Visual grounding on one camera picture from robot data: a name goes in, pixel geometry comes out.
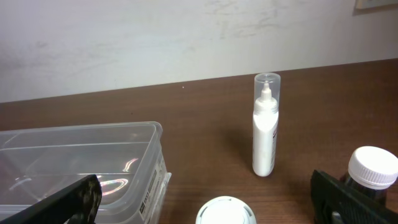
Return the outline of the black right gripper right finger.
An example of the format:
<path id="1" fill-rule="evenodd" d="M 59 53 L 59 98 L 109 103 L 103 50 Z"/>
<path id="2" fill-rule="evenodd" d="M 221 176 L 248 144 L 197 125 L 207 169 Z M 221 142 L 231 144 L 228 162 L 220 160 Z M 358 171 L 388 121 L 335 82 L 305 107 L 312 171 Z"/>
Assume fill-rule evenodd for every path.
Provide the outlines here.
<path id="1" fill-rule="evenodd" d="M 332 213 L 340 214 L 343 223 L 395 224 L 397 213 L 330 176 L 314 170 L 310 195 L 315 223 L 331 224 Z"/>

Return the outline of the white dropper bottle clear cap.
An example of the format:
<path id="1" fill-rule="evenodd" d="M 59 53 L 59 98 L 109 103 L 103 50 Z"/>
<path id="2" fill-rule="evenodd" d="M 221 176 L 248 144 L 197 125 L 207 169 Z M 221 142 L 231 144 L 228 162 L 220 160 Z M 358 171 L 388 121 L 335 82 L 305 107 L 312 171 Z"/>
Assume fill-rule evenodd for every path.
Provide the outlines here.
<path id="1" fill-rule="evenodd" d="M 254 77 L 252 168 L 260 177 L 270 175 L 275 164 L 280 83 L 276 73 Z"/>

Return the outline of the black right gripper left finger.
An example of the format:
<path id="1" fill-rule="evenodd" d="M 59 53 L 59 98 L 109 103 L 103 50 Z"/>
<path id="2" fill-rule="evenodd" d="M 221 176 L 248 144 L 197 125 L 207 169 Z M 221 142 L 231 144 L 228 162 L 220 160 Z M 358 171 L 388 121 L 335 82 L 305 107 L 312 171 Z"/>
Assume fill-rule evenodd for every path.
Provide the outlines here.
<path id="1" fill-rule="evenodd" d="M 1 224 L 94 224 L 102 199 L 97 175 L 90 174 Z"/>

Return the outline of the dark bottle white cap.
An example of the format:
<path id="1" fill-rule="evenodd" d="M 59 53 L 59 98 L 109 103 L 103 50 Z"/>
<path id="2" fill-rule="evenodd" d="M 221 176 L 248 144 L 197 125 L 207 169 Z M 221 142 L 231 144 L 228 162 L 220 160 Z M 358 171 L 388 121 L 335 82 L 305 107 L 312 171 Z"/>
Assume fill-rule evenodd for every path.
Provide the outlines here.
<path id="1" fill-rule="evenodd" d="M 397 157 L 380 147 L 361 146 L 351 155 L 340 181 L 385 206 L 387 190 L 397 180 Z"/>

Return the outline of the orange bottle white cap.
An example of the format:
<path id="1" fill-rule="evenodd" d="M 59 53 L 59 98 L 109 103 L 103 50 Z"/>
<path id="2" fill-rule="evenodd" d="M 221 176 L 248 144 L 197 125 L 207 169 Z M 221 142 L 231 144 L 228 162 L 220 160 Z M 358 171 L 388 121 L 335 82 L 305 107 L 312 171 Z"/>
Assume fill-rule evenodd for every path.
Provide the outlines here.
<path id="1" fill-rule="evenodd" d="M 196 224 L 256 224 L 251 208 L 232 196 L 220 196 L 209 200 L 198 211 Z"/>

